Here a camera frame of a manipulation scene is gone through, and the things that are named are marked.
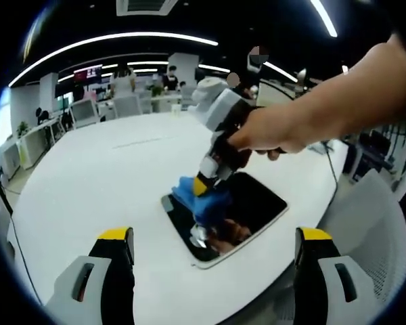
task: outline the black cable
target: black cable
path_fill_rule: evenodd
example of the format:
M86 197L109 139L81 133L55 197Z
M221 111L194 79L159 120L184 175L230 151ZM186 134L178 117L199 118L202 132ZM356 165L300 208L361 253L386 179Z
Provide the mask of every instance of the black cable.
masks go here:
M334 178L334 181L336 182L336 189L334 190L334 195L331 198L330 204L332 203L332 201L334 200L336 193L338 191L338 181L337 181L337 176L336 176L336 172L334 170L334 166L332 164L332 159L330 156L330 151L328 149L328 142L322 142L323 147L325 147L325 151L326 151L326 156L328 157L328 161L330 162L330 167L331 167L331 172L332 172L332 177Z
M15 227L15 223L14 223L14 218L12 217L13 210L12 210L12 208L10 207L9 201L8 201L7 198L6 198L6 194L5 194L5 192L3 191L4 189L5 189L5 188L3 187L3 185L2 185L1 182L0 182L0 197L1 197L1 199L2 199L2 201L3 201L3 203L4 203L4 205L5 205L5 207L6 207L6 208L8 209L8 211L9 211L9 216L10 216L10 220L11 220L11 223L12 223L12 228L14 229L16 244L18 245L18 249L20 250L22 262L23 262L23 264L24 264L24 268L26 269L26 273L27 273L27 276L28 276L28 280L30 281L30 284L32 285L33 292L35 293L36 298L38 299L39 303L40 303L41 305L43 305L43 304L42 304L42 300L41 300L41 298L39 298L38 292L36 291L35 285L33 284L32 277L30 276L30 272L28 271L26 258L24 257L24 254L23 254L23 252L22 252L21 245L20 245L20 240L19 240L18 235L17 235L17 233L16 233L16 227Z
M41 300L41 298L39 297L38 292L36 291L35 285L33 284L32 277L30 276L30 272L28 271L28 268L27 268L26 258L24 257L24 254L22 253L22 249L21 249L21 245L20 245L20 240L18 239L18 235L16 234L16 228L15 228L14 218L12 218L12 216L11 216L10 219L11 219L11 223L12 223L12 228L14 229L16 244L18 245L18 249L20 250L21 259L22 259L22 262L23 262L23 264L24 264L24 268L26 269L26 273L27 273L27 276L28 276L28 280L30 281L30 284L32 285L33 292L35 293L36 298L37 298L38 301L39 301L39 304L41 304L41 306L42 306L42 305L43 305L43 304L42 304L42 300Z
M403 135L403 146L406 144L406 123L405 123L405 134Z
M394 155L395 147L396 147L397 141L399 139L399 133L400 133L400 125L397 125L397 134L395 135L394 146L392 147L392 152L391 152L391 155L388 157L388 160L391 159L392 156Z

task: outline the potted plant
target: potted plant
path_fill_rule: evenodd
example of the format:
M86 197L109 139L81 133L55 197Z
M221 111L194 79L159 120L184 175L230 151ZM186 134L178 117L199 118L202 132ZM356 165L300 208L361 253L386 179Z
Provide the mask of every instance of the potted plant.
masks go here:
M22 121L18 128L16 129L16 133L18 135L18 139L21 138L24 134L28 132L28 124L25 121Z
M161 95L161 93L162 93L162 87L160 87L160 86L153 86L152 87L152 97L156 97L156 96L159 96L159 95Z

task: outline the tablet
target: tablet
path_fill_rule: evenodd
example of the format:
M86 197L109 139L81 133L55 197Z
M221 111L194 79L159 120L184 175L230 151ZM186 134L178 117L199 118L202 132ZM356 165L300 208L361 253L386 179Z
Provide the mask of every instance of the tablet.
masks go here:
M243 234L247 233L245 240L232 240L232 236L223 236L220 233L217 244L228 247L220 252L219 245L206 248L196 247L192 244L190 230L195 221L192 212L182 205L170 193L161 200L162 206L174 225L184 245L194 257L194 265L207 269L238 252L244 245L256 238L272 225L288 209L288 204L277 194L266 188L263 184L249 176L247 173L235 173L227 180L227 188L232 197L232 205L226 210L226 225L231 226Z

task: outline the ceiling light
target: ceiling light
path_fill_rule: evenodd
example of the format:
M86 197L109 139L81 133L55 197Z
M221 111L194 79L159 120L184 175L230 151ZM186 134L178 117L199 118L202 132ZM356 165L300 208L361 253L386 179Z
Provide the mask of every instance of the ceiling light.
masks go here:
M73 76L74 76L74 74L70 74L70 75L69 75L69 76L67 76L67 77L64 77L64 78L61 78L61 79L57 80L57 83L61 83L63 80L66 80L66 79L72 78Z
M140 62L128 62L129 66L139 66L141 64L168 64L168 61L140 61Z
M199 64L198 67L203 68L203 69L209 69L209 70L215 70L215 71L221 71L221 72L230 73L229 69L219 68L217 66L207 66L205 64Z
M314 8L317 10L319 13L320 17L323 20L323 23L326 26L326 29L328 30L329 34L332 37L337 37L337 32L336 29L334 28L334 25L332 24L332 21L330 17L328 16L328 13L326 12L324 6L320 2L320 0L310 0L311 4L314 6Z
M111 34L111 35L104 35L99 37L93 37L92 39L86 39L84 41L79 41L77 43L65 46L57 51L54 51L47 56L37 60L34 64L31 64L27 68L25 68L18 76L16 76L10 83L9 87L12 87L18 80L20 80L25 74L30 72L32 69L36 68L39 64L51 59L52 57L61 54L69 49L73 49L75 47L86 45L98 41L105 41L106 39L119 39L121 37L169 37L174 39L185 39L187 41L199 42L203 44L208 44L212 46L218 46L218 43L215 41L210 41L208 39L201 39L200 37L194 37L189 35L182 35L182 34L175 34L172 32L123 32L120 34Z
M288 74L286 71L284 71L283 69L278 68L277 66L274 66L272 63L269 62L265 62L264 63L265 66L267 66L268 68L271 68L272 70L277 71L278 73L281 73L282 75L284 75L285 77L288 77L291 81L297 83L298 79L293 77L291 74Z
M117 68L118 64L110 64L109 66L102 66L103 69Z
M102 67L102 64L97 64L96 66L88 66L87 68L81 68L81 69L75 70L74 73L78 73L78 72L86 71L86 70L90 70L90 69L101 68L101 67Z
M134 70L134 72L156 72L156 71L158 71L158 69L137 69L137 70Z

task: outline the screen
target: screen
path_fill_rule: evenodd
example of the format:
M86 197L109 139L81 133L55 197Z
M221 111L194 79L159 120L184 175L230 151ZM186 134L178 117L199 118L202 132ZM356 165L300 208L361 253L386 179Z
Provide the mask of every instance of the screen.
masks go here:
M84 83L87 79L101 77L101 67L90 68L84 71L74 73L75 83Z
M209 262L248 242L261 229L276 220L288 207L287 202L246 173L235 173L226 182L232 204L225 211L225 219L210 231L212 242L206 248L195 246L190 231L195 221L193 213L172 194L162 200L164 209L182 241L198 260ZM242 233L244 238L234 235Z

